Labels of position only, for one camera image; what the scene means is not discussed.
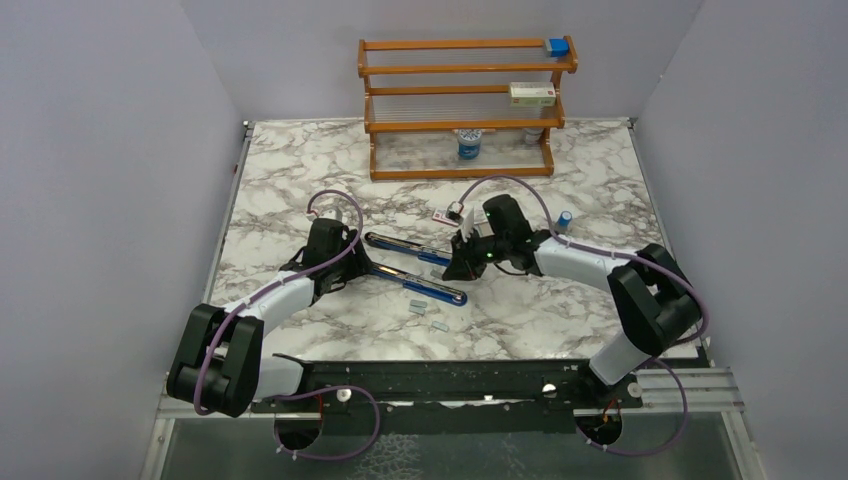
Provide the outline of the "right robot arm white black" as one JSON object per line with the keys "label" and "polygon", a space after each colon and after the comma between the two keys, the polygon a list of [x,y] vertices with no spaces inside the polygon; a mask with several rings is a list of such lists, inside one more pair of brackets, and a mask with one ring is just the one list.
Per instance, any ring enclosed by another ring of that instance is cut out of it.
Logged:
{"label": "right robot arm white black", "polygon": [[620,253],[578,244],[531,227],[508,194],[487,200],[483,212],[490,234],[462,225],[451,239],[443,279],[477,280],[488,265],[507,261],[523,274],[572,280],[612,296],[622,330],[590,358],[588,373],[576,383],[579,398],[589,406],[612,399],[617,383],[664,353],[703,317],[691,285],[658,244]]}

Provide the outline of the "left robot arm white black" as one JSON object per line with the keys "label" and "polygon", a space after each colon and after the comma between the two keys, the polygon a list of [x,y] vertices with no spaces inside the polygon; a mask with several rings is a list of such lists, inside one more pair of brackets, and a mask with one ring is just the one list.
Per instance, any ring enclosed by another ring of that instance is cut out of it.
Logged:
{"label": "left robot arm white black", "polygon": [[257,291],[225,306],[194,307],[169,370],[165,391],[200,415],[236,418],[251,403],[277,396],[290,410],[313,401],[305,365],[292,357],[264,356],[264,337],[323,296],[371,272],[360,233],[329,218],[315,220],[307,242]]}

